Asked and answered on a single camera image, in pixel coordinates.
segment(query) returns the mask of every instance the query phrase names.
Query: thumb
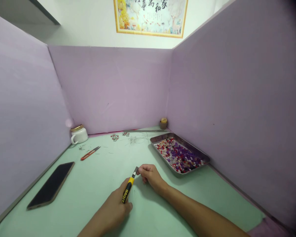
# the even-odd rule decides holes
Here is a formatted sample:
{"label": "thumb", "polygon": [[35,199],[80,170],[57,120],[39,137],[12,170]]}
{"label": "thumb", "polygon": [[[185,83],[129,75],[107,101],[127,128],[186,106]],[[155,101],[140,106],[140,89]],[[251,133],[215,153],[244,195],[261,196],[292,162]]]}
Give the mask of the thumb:
{"label": "thumb", "polygon": [[128,214],[131,212],[131,210],[133,209],[133,204],[131,202],[127,202],[125,204],[123,204],[126,208],[125,211],[125,216],[128,216]]}
{"label": "thumb", "polygon": [[146,171],[143,168],[139,168],[138,171],[141,174],[141,176],[148,178],[149,171]]}

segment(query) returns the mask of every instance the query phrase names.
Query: green tabletop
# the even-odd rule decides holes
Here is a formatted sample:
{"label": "green tabletop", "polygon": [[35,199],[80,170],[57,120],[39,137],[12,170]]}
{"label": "green tabletop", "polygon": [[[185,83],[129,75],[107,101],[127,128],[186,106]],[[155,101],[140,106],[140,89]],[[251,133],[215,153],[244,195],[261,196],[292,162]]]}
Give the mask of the green tabletop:
{"label": "green tabletop", "polygon": [[[0,223],[0,236],[77,236],[110,193],[130,177],[136,166],[156,165],[163,179],[187,196],[220,213],[244,231],[261,223],[264,214],[246,201],[209,166],[176,178],[150,144],[162,133],[117,133],[89,138],[70,146],[36,185]],[[101,148],[84,161],[88,150]],[[76,164],[55,201],[27,211],[26,207],[60,164]],[[129,195],[133,210],[125,222],[107,236],[196,236],[185,220],[149,184],[136,176]]]}

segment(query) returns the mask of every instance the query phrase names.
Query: stainless steel tray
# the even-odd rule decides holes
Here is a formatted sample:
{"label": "stainless steel tray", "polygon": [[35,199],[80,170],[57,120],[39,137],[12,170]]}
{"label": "stainless steel tray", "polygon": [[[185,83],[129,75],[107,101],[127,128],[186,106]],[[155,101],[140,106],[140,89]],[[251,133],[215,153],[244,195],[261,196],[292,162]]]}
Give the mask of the stainless steel tray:
{"label": "stainless steel tray", "polygon": [[[171,139],[174,138],[174,141],[178,144],[181,145],[183,148],[188,149],[190,152],[192,152],[195,157],[200,158],[200,160],[202,160],[202,163],[199,164],[199,167],[192,169],[190,171],[187,171],[186,173],[181,173],[181,172],[177,172],[176,169],[174,169],[171,164],[168,162],[168,160],[163,157],[163,155],[161,154],[160,150],[157,149],[157,144],[159,144],[162,140],[164,139]],[[179,136],[177,136],[174,133],[166,133],[157,137],[153,137],[150,139],[150,142],[152,144],[152,146],[154,147],[154,149],[156,150],[156,152],[160,155],[160,157],[162,158],[162,160],[167,164],[167,166],[169,167],[169,169],[174,173],[175,176],[177,177],[183,177],[195,170],[200,169],[201,167],[207,165],[210,163],[210,158],[207,154],[205,154],[204,152],[202,152],[201,150],[197,149],[196,147],[194,147],[193,145],[191,145],[190,143],[188,143],[187,141],[185,141],[184,139],[180,138]]]}

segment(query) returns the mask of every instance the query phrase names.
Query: jar lid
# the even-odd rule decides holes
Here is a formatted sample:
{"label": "jar lid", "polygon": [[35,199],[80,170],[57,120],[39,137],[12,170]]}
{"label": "jar lid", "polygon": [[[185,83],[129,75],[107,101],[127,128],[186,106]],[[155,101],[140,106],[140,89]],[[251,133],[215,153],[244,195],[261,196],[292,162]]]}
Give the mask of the jar lid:
{"label": "jar lid", "polygon": [[79,126],[77,126],[77,127],[73,127],[73,128],[71,128],[70,131],[71,131],[71,132],[75,132],[75,131],[78,131],[78,130],[80,130],[80,129],[82,129],[82,128],[83,128],[83,124],[81,124],[81,125],[79,125]]}
{"label": "jar lid", "polygon": [[167,123],[168,120],[167,120],[167,118],[162,118],[160,122],[161,122],[161,123]]}

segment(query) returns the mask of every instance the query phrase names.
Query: smartphone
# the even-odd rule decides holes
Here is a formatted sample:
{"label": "smartphone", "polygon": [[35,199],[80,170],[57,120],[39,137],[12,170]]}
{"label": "smartphone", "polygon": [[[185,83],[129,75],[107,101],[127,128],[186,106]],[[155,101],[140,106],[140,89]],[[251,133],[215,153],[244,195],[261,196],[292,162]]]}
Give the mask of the smartphone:
{"label": "smartphone", "polygon": [[27,206],[27,210],[32,210],[52,203],[66,181],[74,164],[74,162],[70,162],[59,165]]}

